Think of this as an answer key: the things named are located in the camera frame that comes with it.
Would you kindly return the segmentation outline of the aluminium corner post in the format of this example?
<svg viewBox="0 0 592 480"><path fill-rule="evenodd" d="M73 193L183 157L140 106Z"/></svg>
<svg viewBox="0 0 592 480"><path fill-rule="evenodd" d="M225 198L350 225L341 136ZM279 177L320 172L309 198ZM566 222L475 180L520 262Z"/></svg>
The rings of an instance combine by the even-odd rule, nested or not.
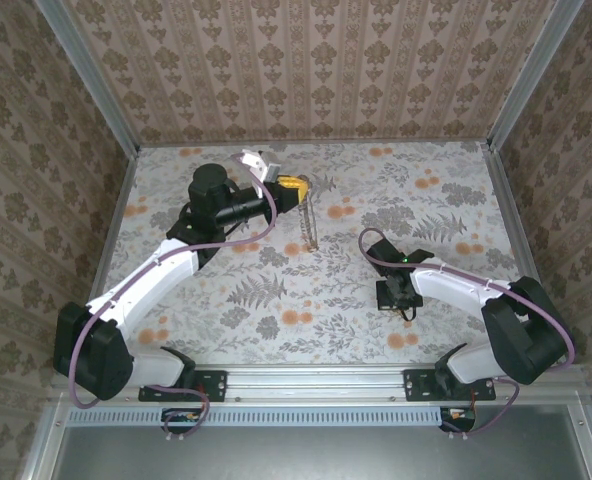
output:
<svg viewBox="0 0 592 480"><path fill-rule="evenodd" d="M556 0L487 137L492 152L499 152L507 140L583 3Z"/></svg>
<svg viewBox="0 0 592 480"><path fill-rule="evenodd" d="M105 80L101 66L92 55L81 30L62 0L35 0L68 59L90 93L129 161L138 156L139 142L118 103L117 96Z"/></svg>

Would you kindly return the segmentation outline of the large keyring with split rings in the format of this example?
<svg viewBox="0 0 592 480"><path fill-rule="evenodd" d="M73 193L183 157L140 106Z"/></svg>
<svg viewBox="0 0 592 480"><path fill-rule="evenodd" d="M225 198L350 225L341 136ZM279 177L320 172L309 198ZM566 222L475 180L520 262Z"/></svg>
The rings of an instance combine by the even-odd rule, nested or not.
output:
<svg viewBox="0 0 592 480"><path fill-rule="evenodd" d="M313 187L306 175L299 175L306 185L306 193L303 201L298 206L300 229L304 236L305 246L308 252L315 252L319 249L316 217L313 204Z"/></svg>

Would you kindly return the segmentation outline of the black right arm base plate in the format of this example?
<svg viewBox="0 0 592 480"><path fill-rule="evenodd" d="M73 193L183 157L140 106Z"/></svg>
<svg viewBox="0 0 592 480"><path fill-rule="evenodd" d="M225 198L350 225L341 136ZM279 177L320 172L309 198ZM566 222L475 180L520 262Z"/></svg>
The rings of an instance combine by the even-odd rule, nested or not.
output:
<svg viewBox="0 0 592 480"><path fill-rule="evenodd" d="M492 401L496 399L491 379L462 383L450 372L435 369L407 369L403 371L406 400L421 401Z"/></svg>

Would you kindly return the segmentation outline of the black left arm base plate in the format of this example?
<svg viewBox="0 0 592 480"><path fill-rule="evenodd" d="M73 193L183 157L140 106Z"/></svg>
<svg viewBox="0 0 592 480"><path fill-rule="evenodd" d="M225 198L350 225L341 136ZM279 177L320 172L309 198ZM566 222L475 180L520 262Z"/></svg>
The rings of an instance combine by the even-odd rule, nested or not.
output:
<svg viewBox="0 0 592 480"><path fill-rule="evenodd" d="M228 373L224 370L192 370L182 373L171 389L191 389L202 392L213 402L223 402L227 392ZM161 391L150 386L139 390L138 400L141 402L178 403L199 401L200 398L190 393L172 393Z"/></svg>

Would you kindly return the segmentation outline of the aluminium side rail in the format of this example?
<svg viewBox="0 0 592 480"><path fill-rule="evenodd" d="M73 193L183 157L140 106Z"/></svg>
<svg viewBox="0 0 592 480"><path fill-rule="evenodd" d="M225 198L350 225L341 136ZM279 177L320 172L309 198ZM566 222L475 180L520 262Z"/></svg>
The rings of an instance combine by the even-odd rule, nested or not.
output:
<svg viewBox="0 0 592 480"><path fill-rule="evenodd" d="M130 190L135 179L137 160L138 157L130 158L128 160L127 168L125 170L125 176L120 187L112 219L107 230L105 244L100 256L95 277L93 279L91 291L89 294L89 300L93 300L94 298L101 296L104 292L104 287L110 269L110 264L115 244L117 241L117 236L122 223L124 211L128 202Z"/></svg>
<svg viewBox="0 0 592 480"><path fill-rule="evenodd" d="M512 307L517 307L519 312L516 313L516 316L519 316L521 312L534 314L553 329L556 336L563 343L564 353L547 368L547 371L566 371L573 366L576 359L576 346L571 329L563 319L562 314L554 306L544 287L540 284L535 261L528 245L525 229L500 154L486 142L482 142L480 146L482 147L485 165L492 182L493 192L498 202L510 246L513 250L518 272L525 274L535 282L537 295L535 299L530 299L526 293L512 291L510 287L501 287L499 280L490 280L486 287L507 299Z"/></svg>

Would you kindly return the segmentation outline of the grey metal panel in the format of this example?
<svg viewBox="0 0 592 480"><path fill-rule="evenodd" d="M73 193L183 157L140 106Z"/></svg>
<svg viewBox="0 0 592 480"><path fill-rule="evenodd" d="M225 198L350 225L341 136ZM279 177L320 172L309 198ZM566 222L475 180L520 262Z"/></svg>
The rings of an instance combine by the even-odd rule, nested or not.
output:
<svg viewBox="0 0 592 480"><path fill-rule="evenodd" d="M568 414L513 407L463 439L437 427L69 429L54 480L589 480Z"/></svg>

